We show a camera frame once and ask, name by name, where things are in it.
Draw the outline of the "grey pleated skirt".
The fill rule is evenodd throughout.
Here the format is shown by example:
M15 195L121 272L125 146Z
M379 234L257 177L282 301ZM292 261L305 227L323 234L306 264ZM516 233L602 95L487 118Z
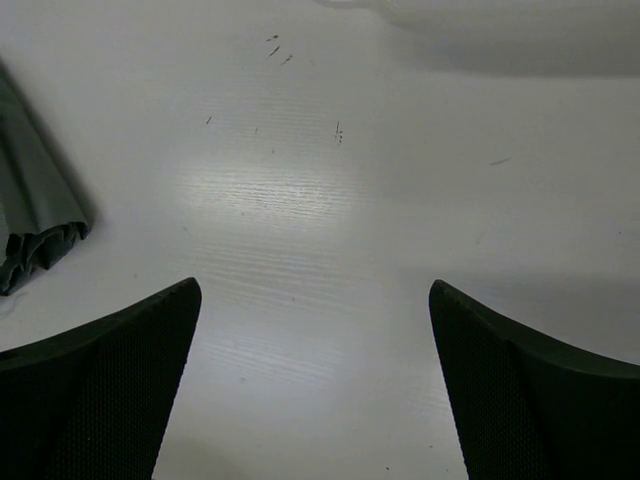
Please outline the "grey pleated skirt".
M13 72L1 64L1 294L51 269L92 230L95 209Z

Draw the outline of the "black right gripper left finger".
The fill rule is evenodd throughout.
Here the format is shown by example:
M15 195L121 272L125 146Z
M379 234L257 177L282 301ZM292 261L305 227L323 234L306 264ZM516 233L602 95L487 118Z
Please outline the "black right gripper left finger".
M201 302L187 278L2 352L2 478L151 478Z

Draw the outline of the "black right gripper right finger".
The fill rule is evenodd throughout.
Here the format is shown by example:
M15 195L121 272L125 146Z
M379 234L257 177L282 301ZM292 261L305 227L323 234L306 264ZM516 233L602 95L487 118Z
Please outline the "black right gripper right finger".
M469 478L638 478L638 366L556 340L442 280L429 312Z

